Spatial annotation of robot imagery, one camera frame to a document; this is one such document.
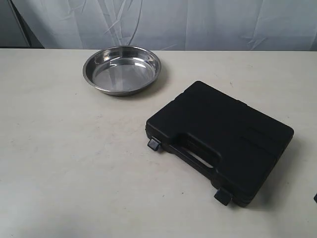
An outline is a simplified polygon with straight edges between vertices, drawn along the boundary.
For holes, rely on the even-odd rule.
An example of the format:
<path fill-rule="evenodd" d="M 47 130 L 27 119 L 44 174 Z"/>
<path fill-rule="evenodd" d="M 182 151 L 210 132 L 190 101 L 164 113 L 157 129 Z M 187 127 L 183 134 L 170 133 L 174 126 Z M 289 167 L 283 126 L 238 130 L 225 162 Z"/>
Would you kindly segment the black plastic tool case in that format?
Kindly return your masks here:
<path fill-rule="evenodd" d="M 146 122 L 148 146 L 174 154 L 211 181 L 215 199 L 246 207 L 294 130 L 196 81 Z"/>

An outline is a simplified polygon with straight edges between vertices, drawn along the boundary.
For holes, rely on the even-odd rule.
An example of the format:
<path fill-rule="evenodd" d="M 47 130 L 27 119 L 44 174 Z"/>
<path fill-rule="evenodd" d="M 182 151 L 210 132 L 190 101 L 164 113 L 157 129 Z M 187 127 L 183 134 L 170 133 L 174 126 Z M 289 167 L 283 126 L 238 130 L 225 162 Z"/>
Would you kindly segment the round stainless steel pan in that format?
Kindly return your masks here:
<path fill-rule="evenodd" d="M 91 55 L 83 65 L 83 77 L 98 91 L 129 96 L 150 87 L 161 72 L 156 54 L 136 46 L 116 46 Z"/>

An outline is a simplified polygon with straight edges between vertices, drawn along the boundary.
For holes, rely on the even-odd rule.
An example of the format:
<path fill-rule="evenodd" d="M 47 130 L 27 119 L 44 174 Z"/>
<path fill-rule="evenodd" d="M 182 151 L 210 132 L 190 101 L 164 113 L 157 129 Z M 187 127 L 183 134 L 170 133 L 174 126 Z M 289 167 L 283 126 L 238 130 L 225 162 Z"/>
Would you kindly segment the white backdrop curtain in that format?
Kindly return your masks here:
<path fill-rule="evenodd" d="M 16 0 L 45 48 L 315 51 L 314 0 Z"/>

